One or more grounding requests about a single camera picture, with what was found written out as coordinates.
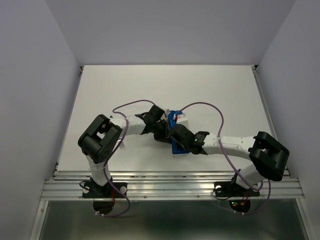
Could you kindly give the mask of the blue satin napkin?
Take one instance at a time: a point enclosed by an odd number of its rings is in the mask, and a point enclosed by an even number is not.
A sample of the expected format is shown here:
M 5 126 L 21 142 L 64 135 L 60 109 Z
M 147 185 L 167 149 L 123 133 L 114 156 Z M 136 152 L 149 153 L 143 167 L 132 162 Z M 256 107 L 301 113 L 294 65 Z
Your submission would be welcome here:
M 178 110 L 170 110 L 167 114 L 168 129 L 172 129 L 176 125 L 176 115 L 183 114 Z M 171 149 L 173 154 L 186 154 L 187 151 L 179 145 L 173 138 L 171 139 Z

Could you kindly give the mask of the silver fork black handle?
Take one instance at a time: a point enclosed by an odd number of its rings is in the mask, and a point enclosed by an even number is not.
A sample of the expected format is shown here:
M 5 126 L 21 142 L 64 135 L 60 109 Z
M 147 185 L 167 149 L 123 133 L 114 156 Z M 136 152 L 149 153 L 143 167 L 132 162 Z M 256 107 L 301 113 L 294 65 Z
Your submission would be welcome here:
M 125 147 L 125 144 L 122 142 L 119 146 L 120 149 L 123 149 Z

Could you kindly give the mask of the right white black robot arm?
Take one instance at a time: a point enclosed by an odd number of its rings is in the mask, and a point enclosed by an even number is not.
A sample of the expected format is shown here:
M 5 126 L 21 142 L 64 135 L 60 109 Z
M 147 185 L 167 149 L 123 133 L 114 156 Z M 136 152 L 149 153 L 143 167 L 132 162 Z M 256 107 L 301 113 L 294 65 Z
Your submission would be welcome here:
M 168 136 L 194 155 L 224 155 L 235 172 L 230 183 L 221 186 L 229 195 L 242 195 L 248 189 L 259 192 L 254 186 L 262 186 L 264 180 L 280 182 L 290 155 L 286 147 L 264 131 L 256 136 L 230 137 L 207 131 L 192 133 L 176 124 Z

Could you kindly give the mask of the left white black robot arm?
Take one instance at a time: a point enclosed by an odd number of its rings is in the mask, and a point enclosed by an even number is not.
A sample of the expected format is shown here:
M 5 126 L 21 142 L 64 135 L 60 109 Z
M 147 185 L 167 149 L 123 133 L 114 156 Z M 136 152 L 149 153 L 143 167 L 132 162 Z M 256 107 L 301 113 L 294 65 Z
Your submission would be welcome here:
M 153 105 L 147 112 L 124 118 L 107 118 L 98 115 L 78 140 L 78 146 L 86 156 L 91 177 L 85 190 L 100 197 L 106 197 L 113 188 L 108 181 L 112 180 L 108 161 L 119 148 L 124 137 L 130 135 L 153 134 L 155 141 L 170 144 L 168 136 L 166 111 Z

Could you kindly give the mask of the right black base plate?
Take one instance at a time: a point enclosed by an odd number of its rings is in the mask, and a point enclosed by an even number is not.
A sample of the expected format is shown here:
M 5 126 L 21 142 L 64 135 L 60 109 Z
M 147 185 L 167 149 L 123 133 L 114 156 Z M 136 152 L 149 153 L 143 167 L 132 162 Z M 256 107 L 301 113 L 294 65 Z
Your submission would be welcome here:
M 242 186 L 232 183 L 231 181 L 216 181 L 214 182 L 215 196 L 218 198 L 235 198 L 235 197 L 259 197 L 260 192 L 253 189 L 245 189 Z

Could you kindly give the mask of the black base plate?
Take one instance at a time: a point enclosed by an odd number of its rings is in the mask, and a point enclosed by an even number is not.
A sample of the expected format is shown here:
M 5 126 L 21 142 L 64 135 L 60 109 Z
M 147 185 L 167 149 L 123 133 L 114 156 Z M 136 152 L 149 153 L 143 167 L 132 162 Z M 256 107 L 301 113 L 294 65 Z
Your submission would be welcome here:
M 126 182 L 114 182 L 113 184 L 120 192 L 116 191 L 109 183 L 100 186 L 90 180 L 81 181 L 79 186 L 82 188 L 82 198 L 84 199 L 124 199 L 124 195 L 127 195 L 128 184 Z
M 216 181 L 214 182 L 215 196 L 218 198 L 235 198 L 235 197 L 259 197 L 260 192 L 253 189 L 245 189 L 242 186 L 232 183 L 231 181 Z

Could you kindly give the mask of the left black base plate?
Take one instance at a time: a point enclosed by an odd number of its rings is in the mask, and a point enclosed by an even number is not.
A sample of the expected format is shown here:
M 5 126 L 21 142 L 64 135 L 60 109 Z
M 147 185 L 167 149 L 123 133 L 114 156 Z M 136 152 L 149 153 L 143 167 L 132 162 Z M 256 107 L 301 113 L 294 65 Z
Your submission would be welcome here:
M 100 186 L 90 180 L 81 181 L 79 186 L 82 188 L 82 198 L 84 199 L 124 199 L 124 195 L 127 195 L 128 184 L 126 182 L 114 182 L 113 184 L 120 192 L 116 191 L 109 183 Z

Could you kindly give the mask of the aluminium frame rail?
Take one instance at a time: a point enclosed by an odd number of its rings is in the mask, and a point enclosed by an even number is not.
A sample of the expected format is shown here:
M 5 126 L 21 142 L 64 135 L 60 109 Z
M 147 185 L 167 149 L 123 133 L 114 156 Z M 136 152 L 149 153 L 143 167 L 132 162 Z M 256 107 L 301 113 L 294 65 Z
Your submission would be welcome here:
M 263 182 L 260 194 L 239 199 L 236 212 L 215 195 L 234 170 L 225 157 L 174 155 L 151 135 L 127 135 L 109 161 L 126 197 L 92 196 L 80 187 L 91 170 L 77 145 L 99 114 L 111 120 L 117 105 L 126 115 L 153 104 L 185 109 L 193 132 L 236 136 L 254 144 L 259 131 L 275 134 L 251 65 L 85 65 L 56 171 L 42 189 L 33 240 L 309 240 L 304 194 L 298 179 Z

